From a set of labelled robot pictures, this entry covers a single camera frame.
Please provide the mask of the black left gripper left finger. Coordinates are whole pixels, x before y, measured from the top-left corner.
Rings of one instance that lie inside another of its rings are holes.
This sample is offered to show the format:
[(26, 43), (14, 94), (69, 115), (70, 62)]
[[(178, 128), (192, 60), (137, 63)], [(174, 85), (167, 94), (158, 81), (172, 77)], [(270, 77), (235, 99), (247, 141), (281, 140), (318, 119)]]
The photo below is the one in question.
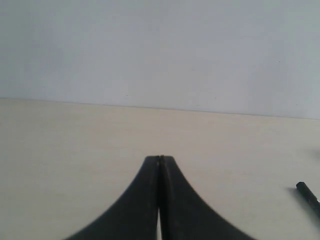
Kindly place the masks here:
[(155, 240), (159, 167), (159, 157), (146, 157), (137, 175), (117, 201), (68, 239)]

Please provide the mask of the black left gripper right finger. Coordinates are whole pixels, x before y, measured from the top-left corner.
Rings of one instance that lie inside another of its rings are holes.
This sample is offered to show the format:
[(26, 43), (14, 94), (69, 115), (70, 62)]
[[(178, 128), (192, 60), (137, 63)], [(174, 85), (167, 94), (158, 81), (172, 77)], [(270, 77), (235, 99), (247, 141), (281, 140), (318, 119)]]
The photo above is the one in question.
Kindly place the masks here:
[(158, 209), (163, 240), (251, 240), (197, 194), (172, 156), (159, 157)]

